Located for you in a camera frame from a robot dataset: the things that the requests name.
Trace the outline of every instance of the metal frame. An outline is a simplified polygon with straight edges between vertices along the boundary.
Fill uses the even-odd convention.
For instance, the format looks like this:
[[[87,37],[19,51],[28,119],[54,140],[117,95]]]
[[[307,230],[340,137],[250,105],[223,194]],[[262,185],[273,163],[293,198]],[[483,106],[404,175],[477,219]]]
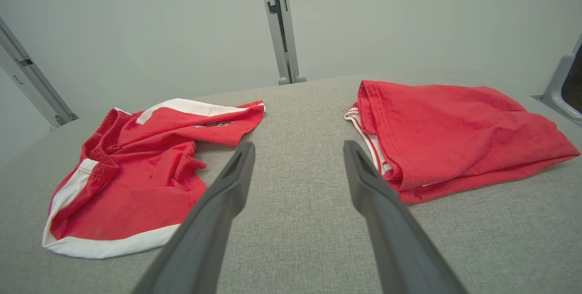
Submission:
[[[572,53],[562,57],[556,71],[553,73],[552,80],[549,82],[549,85],[547,85],[544,95],[540,98],[543,103],[547,104],[554,110],[557,110],[557,112],[560,112],[580,127],[582,127],[582,112],[576,110],[564,100],[562,97],[562,87],[570,73],[570,69],[572,68],[572,64],[574,64],[576,54],[578,54],[581,45],[582,35],[580,35]]]
[[[78,119],[0,17],[0,63],[19,89],[55,127]]]
[[[291,3],[289,0],[263,0],[263,2],[279,67],[279,85],[306,81],[305,76],[299,74],[291,22]]]

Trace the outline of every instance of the folded red shirt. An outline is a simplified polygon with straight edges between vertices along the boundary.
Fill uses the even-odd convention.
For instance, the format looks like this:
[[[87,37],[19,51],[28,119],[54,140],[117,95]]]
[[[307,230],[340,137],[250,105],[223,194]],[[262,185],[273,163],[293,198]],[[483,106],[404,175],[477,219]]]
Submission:
[[[174,99],[136,114],[112,109],[56,188],[42,246],[106,258],[165,244],[206,190],[196,141],[237,146],[264,108]]]
[[[555,123],[488,87],[364,80],[345,118],[405,203],[525,178],[580,155]]]

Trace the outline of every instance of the gray fabric surface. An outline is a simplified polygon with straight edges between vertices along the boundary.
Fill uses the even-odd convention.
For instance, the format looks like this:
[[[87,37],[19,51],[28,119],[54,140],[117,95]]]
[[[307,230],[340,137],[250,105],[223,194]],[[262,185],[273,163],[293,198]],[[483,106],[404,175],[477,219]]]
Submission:
[[[362,79],[495,87],[482,75],[441,70],[196,98],[221,105],[264,100],[268,110],[244,138],[256,145],[255,170],[247,205],[231,228],[219,293],[381,291],[366,223],[351,204],[341,155],[344,140],[365,147],[351,122],[343,120]],[[528,96],[533,93],[506,94],[557,122],[582,149],[582,129]],[[159,252],[91,260],[41,248],[50,197],[103,116],[57,129],[0,170],[0,292],[129,292]],[[207,184],[232,152],[199,145],[196,157],[208,163],[199,174]],[[576,158],[528,179],[410,209],[471,293],[582,292],[580,179],[582,159]]]

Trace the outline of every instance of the white wall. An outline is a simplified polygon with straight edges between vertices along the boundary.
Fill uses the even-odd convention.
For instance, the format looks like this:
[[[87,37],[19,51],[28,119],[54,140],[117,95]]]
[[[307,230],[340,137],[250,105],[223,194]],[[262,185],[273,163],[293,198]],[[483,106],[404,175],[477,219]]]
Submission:
[[[0,68],[0,166],[47,135],[50,124]]]
[[[262,0],[0,0],[0,16],[81,118],[279,80]]]
[[[480,70],[537,95],[582,33],[582,0],[289,3],[308,81],[435,66]]]

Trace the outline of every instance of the clothing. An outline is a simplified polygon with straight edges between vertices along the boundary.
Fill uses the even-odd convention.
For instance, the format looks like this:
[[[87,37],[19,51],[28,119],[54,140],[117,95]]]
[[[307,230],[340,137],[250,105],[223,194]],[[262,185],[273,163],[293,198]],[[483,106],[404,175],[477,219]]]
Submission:
[[[525,178],[580,155],[553,122],[488,87],[365,80],[345,118],[405,203]]]
[[[56,188],[42,246],[106,258],[165,244],[206,190],[195,141],[235,147],[264,109],[174,99],[136,114],[110,110]]]

